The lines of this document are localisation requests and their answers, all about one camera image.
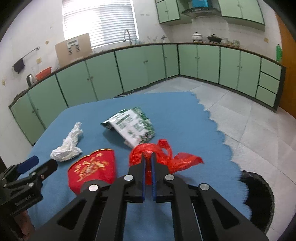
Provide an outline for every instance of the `white pot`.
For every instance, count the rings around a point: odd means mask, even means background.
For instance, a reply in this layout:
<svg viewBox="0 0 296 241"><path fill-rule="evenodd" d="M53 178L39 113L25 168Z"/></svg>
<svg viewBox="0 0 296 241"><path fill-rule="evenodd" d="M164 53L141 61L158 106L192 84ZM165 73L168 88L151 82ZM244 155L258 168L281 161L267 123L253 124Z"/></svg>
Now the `white pot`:
<svg viewBox="0 0 296 241"><path fill-rule="evenodd" d="M202 40L202 35L199 34L198 32L195 32L194 34L192 34L192 40L193 41L201 41Z"/></svg>

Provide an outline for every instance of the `window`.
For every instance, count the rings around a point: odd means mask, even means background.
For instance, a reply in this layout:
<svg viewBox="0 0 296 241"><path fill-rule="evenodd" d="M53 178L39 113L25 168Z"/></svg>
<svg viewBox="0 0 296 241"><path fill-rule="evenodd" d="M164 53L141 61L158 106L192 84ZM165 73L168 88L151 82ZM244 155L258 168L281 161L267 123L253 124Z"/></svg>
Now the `window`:
<svg viewBox="0 0 296 241"><path fill-rule="evenodd" d="M65 39L89 33L92 48L138 38L132 0L63 0L62 14Z"/></svg>

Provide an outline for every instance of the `wall-mounted faucet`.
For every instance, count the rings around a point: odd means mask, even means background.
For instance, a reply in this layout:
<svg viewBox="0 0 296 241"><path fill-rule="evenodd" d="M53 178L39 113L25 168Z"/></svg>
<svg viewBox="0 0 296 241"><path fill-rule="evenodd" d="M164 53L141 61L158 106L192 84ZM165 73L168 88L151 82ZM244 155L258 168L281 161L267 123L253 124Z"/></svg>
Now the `wall-mounted faucet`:
<svg viewBox="0 0 296 241"><path fill-rule="evenodd" d="M124 42L126 41L126 32L128 32L129 45L132 46L132 43L131 43L131 35L130 35L128 29L124 30L124 39L123 39L123 41L124 41Z"/></svg>

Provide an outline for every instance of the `silver screw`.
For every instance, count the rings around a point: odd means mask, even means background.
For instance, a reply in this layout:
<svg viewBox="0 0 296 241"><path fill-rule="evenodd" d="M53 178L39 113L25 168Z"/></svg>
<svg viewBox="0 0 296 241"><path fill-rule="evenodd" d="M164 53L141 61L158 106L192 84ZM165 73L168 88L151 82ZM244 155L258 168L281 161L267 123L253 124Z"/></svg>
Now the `silver screw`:
<svg viewBox="0 0 296 241"><path fill-rule="evenodd" d="M95 191L98 190L98 189L99 189L99 186L96 185L96 184L93 184L93 185L90 185L90 186L89 186L89 190L90 190L91 192L95 192Z"/></svg>
<svg viewBox="0 0 296 241"><path fill-rule="evenodd" d="M133 176L132 175L125 175L123 179L126 181L131 181L131 180L133 180Z"/></svg>
<svg viewBox="0 0 296 241"><path fill-rule="evenodd" d="M165 179L167 180L167 181L172 181L172 180L174 180L174 176L172 175L172 174L167 174L167 175L165 175Z"/></svg>
<svg viewBox="0 0 296 241"><path fill-rule="evenodd" d="M200 185L200 189L203 191L207 191L210 189L210 186L206 183L203 183L202 185Z"/></svg>

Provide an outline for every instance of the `crumpled white tissue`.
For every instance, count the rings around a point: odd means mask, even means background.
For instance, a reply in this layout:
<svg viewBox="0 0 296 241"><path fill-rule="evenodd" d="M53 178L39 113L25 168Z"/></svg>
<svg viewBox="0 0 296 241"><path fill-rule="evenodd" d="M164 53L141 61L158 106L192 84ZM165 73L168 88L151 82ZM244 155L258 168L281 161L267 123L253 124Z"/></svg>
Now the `crumpled white tissue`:
<svg viewBox="0 0 296 241"><path fill-rule="evenodd" d="M56 161L67 161L82 153L82 150L76 146L78 143L78 136L83 133L83 131L79 129L80 126L81 122L77 122L74 125L66 139L63 140L63 144L52 151L50 154L51 159Z"/></svg>

